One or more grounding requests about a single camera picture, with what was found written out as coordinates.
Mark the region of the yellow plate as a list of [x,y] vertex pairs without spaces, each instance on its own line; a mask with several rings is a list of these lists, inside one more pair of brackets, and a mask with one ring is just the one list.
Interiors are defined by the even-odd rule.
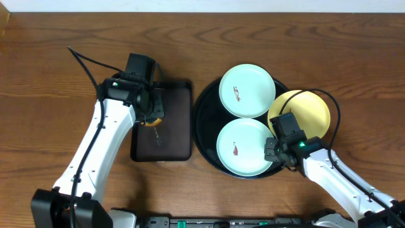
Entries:
[[[279,115],[282,106],[292,95],[299,90],[288,91],[276,98],[268,110],[268,126],[274,133],[270,119]],[[318,95],[304,92],[293,97],[285,106],[282,113],[292,112],[300,128],[308,139],[322,138],[330,126],[330,111],[327,104]]]

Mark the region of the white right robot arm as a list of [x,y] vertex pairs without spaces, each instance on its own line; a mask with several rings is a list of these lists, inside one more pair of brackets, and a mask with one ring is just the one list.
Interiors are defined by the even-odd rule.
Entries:
[[280,162],[321,186],[357,227],[404,227],[404,202],[367,183],[319,137],[303,131],[265,141],[265,160]]

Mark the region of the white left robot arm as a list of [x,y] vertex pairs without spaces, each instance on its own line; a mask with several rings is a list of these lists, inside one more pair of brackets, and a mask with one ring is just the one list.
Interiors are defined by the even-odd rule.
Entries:
[[163,105],[159,82],[106,79],[96,86],[90,125],[69,166],[50,191],[38,189],[30,207],[36,227],[135,227],[134,212],[102,206],[121,143],[137,124],[155,122]]

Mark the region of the mint green plate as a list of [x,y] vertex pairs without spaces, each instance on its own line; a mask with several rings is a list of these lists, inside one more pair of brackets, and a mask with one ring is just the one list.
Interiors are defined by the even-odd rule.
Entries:
[[240,118],[256,118],[270,109],[276,88],[273,78],[264,68],[241,64],[224,74],[218,92],[228,112]]
[[251,118],[238,118],[227,123],[216,140],[217,155],[225,168],[242,177],[253,177],[273,164],[265,160],[266,139],[270,129]]

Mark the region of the green yellow sponge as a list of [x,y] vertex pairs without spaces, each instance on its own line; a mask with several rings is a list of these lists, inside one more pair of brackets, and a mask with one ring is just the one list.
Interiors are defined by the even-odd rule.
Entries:
[[162,122],[161,118],[156,118],[155,120],[145,121],[143,123],[143,125],[146,127],[155,127],[155,126],[159,125],[161,122]]

